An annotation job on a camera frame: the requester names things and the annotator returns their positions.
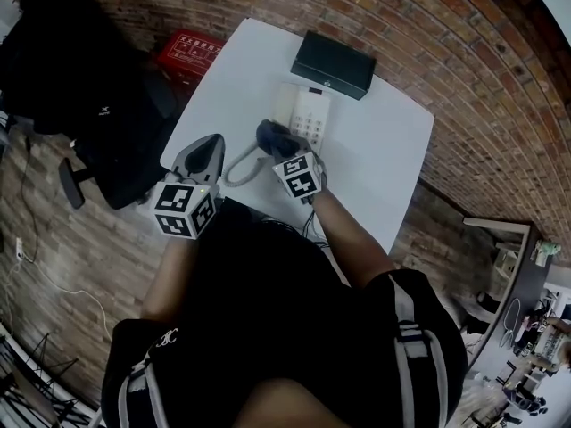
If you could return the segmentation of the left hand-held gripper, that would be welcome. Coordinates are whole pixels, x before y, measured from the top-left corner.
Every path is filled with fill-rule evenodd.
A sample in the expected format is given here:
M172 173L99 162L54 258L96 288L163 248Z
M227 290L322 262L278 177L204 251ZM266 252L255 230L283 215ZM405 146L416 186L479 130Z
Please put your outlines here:
M157 183L150 211L164 235L196 240L216 214L215 199L224 162L224 138L204 136L175 158Z

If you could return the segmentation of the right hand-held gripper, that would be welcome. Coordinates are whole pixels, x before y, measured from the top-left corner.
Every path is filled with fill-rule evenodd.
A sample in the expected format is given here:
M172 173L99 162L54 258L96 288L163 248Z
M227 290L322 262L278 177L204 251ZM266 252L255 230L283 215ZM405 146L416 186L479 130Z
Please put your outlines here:
M276 159L272 169L288 195L303 204L312 204L316 194L327 187L326 165L314 151Z

